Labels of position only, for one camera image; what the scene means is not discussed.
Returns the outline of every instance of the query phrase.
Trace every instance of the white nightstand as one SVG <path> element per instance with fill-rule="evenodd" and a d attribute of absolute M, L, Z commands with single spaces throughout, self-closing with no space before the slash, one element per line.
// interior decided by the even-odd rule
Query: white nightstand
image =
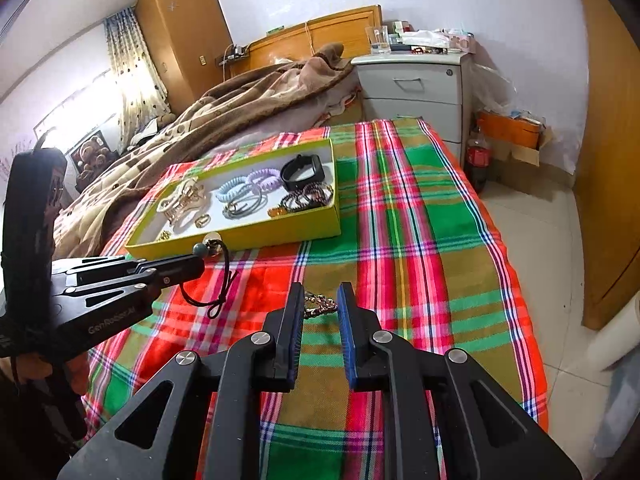
<path fill-rule="evenodd" d="M 367 119 L 422 117 L 461 160 L 471 124 L 471 58 L 399 52 L 354 58 Z"/>

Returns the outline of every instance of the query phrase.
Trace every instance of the fitness tracker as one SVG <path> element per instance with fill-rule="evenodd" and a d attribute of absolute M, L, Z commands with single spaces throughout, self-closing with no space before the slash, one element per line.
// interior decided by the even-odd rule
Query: fitness tracker
<path fill-rule="evenodd" d="M 292 177 L 297 172 L 303 170 L 307 166 L 313 167 L 314 174 L 312 176 L 301 178 L 299 180 L 292 180 Z M 289 192 L 302 190 L 305 186 L 314 182 L 323 182 L 324 168 L 322 168 L 320 157 L 317 155 L 298 155 L 282 167 L 282 170 L 280 171 L 280 179 L 282 180 L 284 188 Z"/>

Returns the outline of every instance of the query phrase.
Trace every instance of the red bottle label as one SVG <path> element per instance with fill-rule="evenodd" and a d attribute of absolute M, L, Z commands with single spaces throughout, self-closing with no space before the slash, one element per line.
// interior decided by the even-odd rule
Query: red bottle label
<path fill-rule="evenodd" d="M 487 148 L 471 146 L 466 149 L 466 161 L 476 168 L 486 168 L 489 166 L 490 154 Z"/>

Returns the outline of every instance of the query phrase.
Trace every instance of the curtain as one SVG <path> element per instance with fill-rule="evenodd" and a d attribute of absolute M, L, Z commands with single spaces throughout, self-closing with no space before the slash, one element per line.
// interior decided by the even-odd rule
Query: curtain
<path fill-rule="evenodd" d="M 118 151 L 123 153 L 131 137 L 170 110 L 166 88 L 149 57 L 133 10 L 129 7 L 105 19 L 104 32 L 111 69 L 122 93 Z"/>

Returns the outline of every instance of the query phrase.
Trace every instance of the tiled floor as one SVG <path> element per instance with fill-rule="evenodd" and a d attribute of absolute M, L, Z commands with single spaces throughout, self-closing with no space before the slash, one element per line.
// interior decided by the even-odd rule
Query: tiled floor
<path fill-rule="evenodd" d="M 552 200 L 494 182 L 487 183 L 481 198 L 502 234 L 529 307 L 545 364 L 551 437 L 590 479 L 602 466 L 590 449 L 610 372 L 593 372 L 582 361 L 595 332 L 580 325 L 584 268 L 574 196 L 546 186 Z"/>

